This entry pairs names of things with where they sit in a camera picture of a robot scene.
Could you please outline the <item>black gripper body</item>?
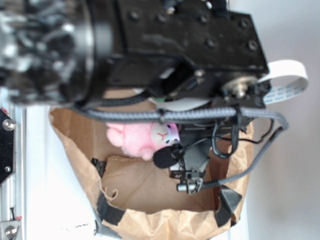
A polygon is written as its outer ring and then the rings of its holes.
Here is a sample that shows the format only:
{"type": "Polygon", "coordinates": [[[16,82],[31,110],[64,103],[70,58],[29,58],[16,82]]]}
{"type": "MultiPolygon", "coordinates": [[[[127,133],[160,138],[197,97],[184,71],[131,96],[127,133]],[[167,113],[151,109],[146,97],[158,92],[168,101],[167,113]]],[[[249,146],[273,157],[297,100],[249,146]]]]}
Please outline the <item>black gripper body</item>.
{"type": "Polygon", "coordinates": [[[90,90],[76,105],[155,98],[262,109],[271,89],[253,18],[224,0],[86,0],[90,90]]]}

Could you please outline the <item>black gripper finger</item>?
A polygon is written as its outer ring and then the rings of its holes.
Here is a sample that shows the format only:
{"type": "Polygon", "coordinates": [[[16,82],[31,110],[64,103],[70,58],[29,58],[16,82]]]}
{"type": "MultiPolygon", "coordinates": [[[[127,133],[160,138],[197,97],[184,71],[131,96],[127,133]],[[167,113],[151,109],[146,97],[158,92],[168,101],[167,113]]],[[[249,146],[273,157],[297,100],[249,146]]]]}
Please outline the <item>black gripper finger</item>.
{"type": "Polygon", "coordinates": [[[203,179],[210,154],[228,159],[235,152],[235,127],[221,124],[182,125],[180,142],[170,149],[174,179],[203,179]]]}

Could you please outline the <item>foil wrapped robot arm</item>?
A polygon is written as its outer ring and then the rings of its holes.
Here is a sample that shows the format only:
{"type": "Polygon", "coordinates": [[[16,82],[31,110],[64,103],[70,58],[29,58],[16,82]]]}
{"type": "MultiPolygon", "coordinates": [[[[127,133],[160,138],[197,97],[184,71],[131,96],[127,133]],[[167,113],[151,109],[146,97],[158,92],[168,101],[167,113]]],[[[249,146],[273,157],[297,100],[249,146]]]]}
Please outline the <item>foil wrapped robot arm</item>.
{"type": "Polygon", "coordinates": [[[3,0],[0,84],[15,104],[105,122],[128,157],[200,179],[265,108],[252,18],[224,0],[3,0]]]}

